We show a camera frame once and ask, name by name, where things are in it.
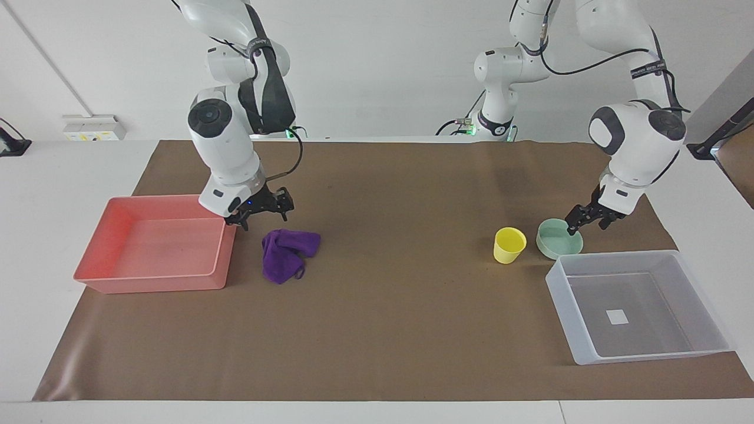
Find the black strap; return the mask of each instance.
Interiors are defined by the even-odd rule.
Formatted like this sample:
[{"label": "black strap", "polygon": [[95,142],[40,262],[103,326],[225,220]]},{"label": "black strap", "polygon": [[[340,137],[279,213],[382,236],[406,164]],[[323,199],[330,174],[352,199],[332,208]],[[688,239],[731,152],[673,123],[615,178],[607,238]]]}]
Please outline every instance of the black strap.
[{"label": "black strap", "polygon": [[259,115],[259,109],[256,107],[256,95],[254,94],[254,80],[248,78],[241,82],[238,88],[238,100],[246,110],[246,117],[251,124],[251,129],[255,134],[264,134],[265,129],[262,126],[262,116]]},{"label": "black strap", "polygon": [[655,74],[660,75],[667,69],[667,65],[664,60],[658,60],[657,62],[647,63],[644,66],[640,66],[636,69],[631,69],[631,78],[637,79],[644,75]]},{"label": "black strap", "polygon": [[293,111],[272,43],[267,38],[262,21],[254,8],[246,5],[246,9],[257,36],[252,43],[259,46],[253,50],[249,49],[250,57],[253,58],[255,51],[261,51],[267,61],[267,81],[262,91],[262,130],[265,134],[285,131],[296,120],[296,113]]}]

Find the white table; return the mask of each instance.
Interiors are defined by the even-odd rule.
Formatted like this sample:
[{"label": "white table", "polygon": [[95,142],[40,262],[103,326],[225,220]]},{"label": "white table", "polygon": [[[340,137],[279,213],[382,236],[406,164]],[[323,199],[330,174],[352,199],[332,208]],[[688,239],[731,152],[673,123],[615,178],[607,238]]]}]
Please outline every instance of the white table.
[{"label": "white table", "polygon": [[[104,204],[133,191],[156,144],[37,142],[0,159],[0,422],[754,422],[754,400],[28,403],[84,289],[71,275]],[[649,198],[754,375],[754,211],[685,150]]]}]

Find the white label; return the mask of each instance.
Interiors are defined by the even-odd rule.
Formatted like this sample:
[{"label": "white label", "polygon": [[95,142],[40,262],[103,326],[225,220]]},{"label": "white label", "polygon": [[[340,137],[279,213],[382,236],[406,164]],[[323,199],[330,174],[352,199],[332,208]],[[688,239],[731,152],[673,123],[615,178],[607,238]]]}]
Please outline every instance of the white label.
[{"label": "white label", "polygon": [[626,312],[623,312],[623,309],[615,309],[612,311],[607,311],[607,313],[608,318],[610,318],[610,324],[628,324],[628,318],[626,318]]}]

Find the black bracket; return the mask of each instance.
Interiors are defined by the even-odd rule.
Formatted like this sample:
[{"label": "black bracket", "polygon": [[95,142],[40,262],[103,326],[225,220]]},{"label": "black bracket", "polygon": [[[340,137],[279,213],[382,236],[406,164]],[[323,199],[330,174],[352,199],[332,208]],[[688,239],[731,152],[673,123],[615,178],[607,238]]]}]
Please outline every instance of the black bracket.
[{"label": "black bracket", "polygon": [[11,156],[21,156],[24,153],[26,153],[26,150],[29,149],[29,146],[32,145],[31,140],[17,140],[17,144],[14,146],[15,150],[6,149],[0,152],[0,158],[5,157],[11,157]]},{"label": "black bracket", "polygon": [[255,195],[248,198],[236,209],[236,213],[225,218],[227,225],[241,226],[244,231],[249,231],[247,220],[251,215],[260,212],[274,212],[283,217],[283,221],[288,221],[287,213],[295,209],[293,198],[288,189],[280,187],[275,193],[271,192],[265,184]]},{"label": "black bracket", "polygon": [[0,158],[21,156],[32,145],[31,140],[14,139],[2,127],[0,127],[0,140],[2,140],[2,144],[0,144]]},{"label": "black bracket", "polygon": [[715,156],[712,154],[712,149],[720,141],[731,137],[729,135],[750,113],[754,112],[754,97],[750,98],[743,107],[738,109],[720,128],[717,129],[709,138],[704,140],[703,143],[687,144],[686,148],[691,155],[700,161],[714,161]]},{"label": "black bracket", "polygon": [[606,230],[610,224],[617,220],[622,220],[626,217],[626,214],[621,214],[609,207],[604,207],[599,204],[599,197],[602,196],[602,189],[597,186],[592,192],[592,201],[587,206],[581,206],[577,204],[571,209],[571,212],[565,218],[568,223],[568,233],[570,235],[576,234],[576,232],[587,224],[599,221],[599,227]]}]

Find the mint green bowl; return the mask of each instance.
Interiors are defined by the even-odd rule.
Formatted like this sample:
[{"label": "mint green bowl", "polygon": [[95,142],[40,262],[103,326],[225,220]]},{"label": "mint green bowl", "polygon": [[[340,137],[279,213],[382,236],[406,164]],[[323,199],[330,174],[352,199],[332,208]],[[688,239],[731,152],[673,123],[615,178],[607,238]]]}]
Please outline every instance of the mint green bowl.
[{"label": "mint green bowl", "polygon": [[562,255],[575,255],[584,249],[584,238],[580,232],[568,233],[568,223],[553,218],[539,225],[537,247],[546,257],[557,260]]}]

